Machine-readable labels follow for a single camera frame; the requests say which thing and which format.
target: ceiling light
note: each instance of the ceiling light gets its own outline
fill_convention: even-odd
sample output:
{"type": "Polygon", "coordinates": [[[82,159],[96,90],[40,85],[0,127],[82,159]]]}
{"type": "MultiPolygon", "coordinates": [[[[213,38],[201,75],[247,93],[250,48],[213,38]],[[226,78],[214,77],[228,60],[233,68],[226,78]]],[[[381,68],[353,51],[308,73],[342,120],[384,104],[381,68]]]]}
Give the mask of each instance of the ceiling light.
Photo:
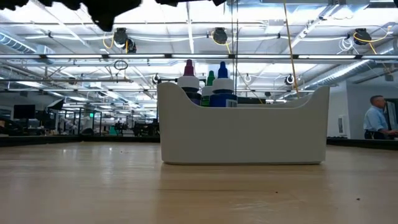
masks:
{"type": "Polygon", "coordinates": [[[116,93],[114,93],[114,92],[112,92],[112,91],[107,91],[106,94],[107,94],[109,97],[112,97],[112,98],[114,98],[114,99],[118,99],[118,98],[119,98],[119,95],[117,95],[116,93]]]}
{"type": "Polygon", "coordinates": [[[143,103],[141,104],[144,108],[156,108],[157,104],[156,103],[143,103]]]}
{"type": "Polygon", "coordinates": [[[245,58],[258,58],[258,59],[288,59],[290,58],[290,55],[237,55],[236,56],[239,59],[245,59],[245,58]]]}
{"type": "Polygon", "coordinates": [[[59,93],[53,93],[53,92],[50,92],[50,93],[53,94],[54,96],[63,97],[63,95],[61,95],[61,94],[59,94],[59,93]]]}
{"type": "Polygon", "coordinates": [[[109,58],[164,58],[164,54],[111,54],[109,58]]]}
{"type": "Polygon", "coordinates": [[[23,58],[23,59],[30,59],[30,58],[40,58],[39,55],[29,55],[29,54],[24,54],[24,55],[19,55],[19,54],[15,54],[15,55],[0,55],[0,58],[23,58]]]}
{"type": "Polygon", "coordinates": [[[228,58],[228,55],[220,54],[172,54],[172,58],[228,58]]]}
{"type": "Polygon", "coordinates": [[[102,58],[102,55],[96,55],[96,54],[46,55],[46,56],[47,56],[47,58],[102,58]]]}
{"type": "Polygon", "coordinates": [[[75,90],[72,90],[72,89],[64,89],[64,90],[44,90],[44,91],[60,92],[60,91],[75,91],[75,90]]]}
{"type": "Polygon", "coordinates": [[[79,97],[79,96],[69,96],[69,98],[77,101],[88,101],[86,98],[79,97]]]}
{"type": "Polygon", "coordinates": [[[362,59],[398,59],[398,55],[363,55],[362,59]]]}
{"type": "Polygon", "coordinates": [[[37,82],[17,82],[18,84],[22,84],[22,85],[27,85],[27,86],[31,86],[31,87],[35,87],[35,88],[42,88],[45,85],[39,84],[37,82]]]}
{"type": "Polygon", "coordinates": [[[299,55],[299,59],[354,59],[356,55],[299,55]]]}

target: table surface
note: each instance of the table surface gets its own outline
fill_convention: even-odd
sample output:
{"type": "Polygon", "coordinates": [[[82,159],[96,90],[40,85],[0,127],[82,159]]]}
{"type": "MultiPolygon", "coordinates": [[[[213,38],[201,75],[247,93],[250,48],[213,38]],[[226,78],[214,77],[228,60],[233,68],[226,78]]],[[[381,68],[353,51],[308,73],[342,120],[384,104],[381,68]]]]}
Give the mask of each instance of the table surface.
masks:
{"type": "Polygon", "coordinates": [[[311,166],[172,166],[160,144],[0,148],[0,223],[397,223],[398,152],[311,166]]]}

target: man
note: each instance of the man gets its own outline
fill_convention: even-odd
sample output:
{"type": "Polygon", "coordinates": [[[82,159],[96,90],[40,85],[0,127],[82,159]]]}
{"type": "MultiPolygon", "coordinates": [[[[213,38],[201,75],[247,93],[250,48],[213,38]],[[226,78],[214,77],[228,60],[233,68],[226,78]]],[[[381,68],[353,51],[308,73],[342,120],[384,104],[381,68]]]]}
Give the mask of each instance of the man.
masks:
{"type": "Polygon", "coordinates": [[[387,139],[386,136],[398,134],[398,130],[388,130],[386,117],[384,117],[384,107],[386,101],[383,96],[372,96],[372,106],[365,114],[363,129],[365,129],[365,139],[387,139]]]}

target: blue shirt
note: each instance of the blue shirt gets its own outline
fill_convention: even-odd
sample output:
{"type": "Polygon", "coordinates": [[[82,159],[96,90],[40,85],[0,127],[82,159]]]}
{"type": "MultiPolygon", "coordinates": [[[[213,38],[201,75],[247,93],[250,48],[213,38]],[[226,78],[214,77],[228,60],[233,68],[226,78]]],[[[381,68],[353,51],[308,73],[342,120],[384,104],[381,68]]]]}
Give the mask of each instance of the blue shirt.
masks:
{"type": "Polygon", "coordinates": [[[368,131],[379,131],[380,129],[388,130],[388,124],[386,117],[384,117],[383,109],[375,106],[370,107],[365,114],[363,129],[368,131]]]}

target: bottle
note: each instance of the bottle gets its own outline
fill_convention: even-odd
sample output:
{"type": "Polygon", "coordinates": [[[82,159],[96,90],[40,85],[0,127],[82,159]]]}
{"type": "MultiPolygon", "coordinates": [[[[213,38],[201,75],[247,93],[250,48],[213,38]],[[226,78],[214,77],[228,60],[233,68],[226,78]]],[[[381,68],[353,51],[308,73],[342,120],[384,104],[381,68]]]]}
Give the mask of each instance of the bottle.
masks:
{"type": "Polygon", "coordinates": [[[228,78],[225,62],[220,63],[218,77],[213,82],[213,94],[210,96],[211,107],[237,107],[238,97],[233,94],[234,81],[228,78]]]}
{"type": "Polygon", "coordinates": [[[210,71],[207,76],[206,86],[201,89],[201,106],[210,106],[210,96],[213,94],[214,72],[210,71]]]}
{"type": "Polygon", "coordinates": [[[185,65],[184,74],[177,79],[177,85],[187,94],[188,98],[196,105],[200,105],[201,94],[199,91],[199,79],[193,74],[192,60],[188,59],[185,65]]]}

